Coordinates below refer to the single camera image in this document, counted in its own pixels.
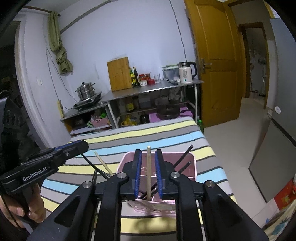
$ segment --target frying pan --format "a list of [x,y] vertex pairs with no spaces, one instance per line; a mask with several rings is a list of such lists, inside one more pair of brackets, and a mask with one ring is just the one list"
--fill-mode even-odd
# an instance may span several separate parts
[[162,105],[157,108],[157,117],[161,120],[169,120],[177,118],[181,113],[188,110],[180,111],[179,106]]

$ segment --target pink basket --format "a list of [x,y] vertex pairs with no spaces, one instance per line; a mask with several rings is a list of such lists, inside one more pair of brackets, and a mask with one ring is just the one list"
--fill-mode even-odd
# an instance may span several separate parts
[[[133,161],[135,152],[127,152],[118,168],[117,173],[122,172],[123,166],[125,163]],[[176,163],[176,161],[184,154],[184,152],[163,152],[163,159],[165,161]],[[151,185],[153,185],[156,181],[156,172],[155,172],[155,162],[154,162],[155,152],[151,153],[151,164],[152,164],[152,176],[151,176]],[[141,181],[140,181],[140,190],[147,191],[147,176],[146,176],[146,157],[147,152],[142,152],[142,168],[141,168]],[[191,161],[191,165],[186,168],[182,174],[187,176],[190,180],[194,181],[197,175],[196,170],[196,161],[193,154],[188,153],[187,156],[181,161],[181,163],[176,167],[176,171],[178,171],[181,167],[183,167],[187,162]],[[163,201],[160,199],[158,193],[156,193],[152,197],[152,201],[136,199],[135,201],[127,201],[129,205],[133,207],[133,209],[140,213],[145,213],[148,215],[154,216],[168,216],[175,217],[176,216],[176,206],[175,200]]]
[[110,125],[108,117],[105,117],[103,119],[91,120],[91,123],[95,128]]

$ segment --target hand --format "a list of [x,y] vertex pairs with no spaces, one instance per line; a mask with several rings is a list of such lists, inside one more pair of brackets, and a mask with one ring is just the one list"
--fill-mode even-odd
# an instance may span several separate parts
[[[32,200],[29,203],[30,212],[27,214],[30,219],[34,220],[37,223],[41,223],[45,219],[45,216],[46,216],[45,208],[44,208],[44,202],[41,199],[40,192],[41,192],[40,187],[36,183],[33,186]],[[16,200],[11,198],[10,196],[4,195],[3,198],[5,199],[5,202],[6,202],[7,206],[8,206],[8,208],[9,208],[9,210],[11,211],[12,215],[14,216],[15,220],[17,221],[18,225],[23,229],[24,225],[17,218],[16,215],[23,217],[25,215],[24,209],[20,206],[20,204]],[[6,209],[6,207],[5,207],[4,203],[3,203],[2,197],[0,197],[0,209],[1,209],[2,213],[5,215],[5,217],[15,227],[17,227],[14,220],[10,216],[8,210]]]

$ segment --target blue gripper pad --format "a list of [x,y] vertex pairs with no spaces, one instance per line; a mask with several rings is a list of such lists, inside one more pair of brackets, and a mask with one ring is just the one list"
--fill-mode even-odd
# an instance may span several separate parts
[[142,151],[139,151],[138,158],[138,165],[137,165],[137,172],[136,172],[136,178],[135,178],[135,198],[138,198],[139,188],[140,188],[140,177],[141,177],[141,167],[142,167]]
[[163,154],[161,149],[157,149],[155,152],[155,169],[156,169],[156,177],[157,177],[157,186],[158,186],[158,194],[162,199],[163,197],[163,188],[165,188],[165,180],[167,178],[167,172],[165,168],[165,162],[163,160]]

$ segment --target curtain rod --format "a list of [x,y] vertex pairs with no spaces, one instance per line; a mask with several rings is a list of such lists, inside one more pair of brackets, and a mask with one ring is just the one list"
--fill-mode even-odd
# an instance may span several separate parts
[[46,10],[46,9],[42,9],[42,8],[38,8],[38,7],[31,7],[31,6],[24,6],[23,8],[29,8],[29,9],[35,9],[35,10],[39,10],[39,11],[43,11],[43,12],[48,12],[51,13],[52,11]]

